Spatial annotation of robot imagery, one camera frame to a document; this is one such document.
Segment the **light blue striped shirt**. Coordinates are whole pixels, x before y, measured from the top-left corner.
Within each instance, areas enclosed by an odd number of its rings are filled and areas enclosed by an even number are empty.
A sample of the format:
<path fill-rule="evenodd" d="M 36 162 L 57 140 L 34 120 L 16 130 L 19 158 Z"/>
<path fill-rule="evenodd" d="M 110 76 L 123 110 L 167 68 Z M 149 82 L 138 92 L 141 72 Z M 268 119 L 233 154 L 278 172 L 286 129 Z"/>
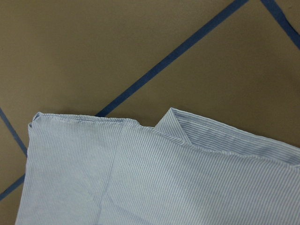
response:
<path fill-rule="evenodd" d="M 170 108 L 154 127 L 38 112 L 18 225 L 297 225 L 300 150 Z"/>

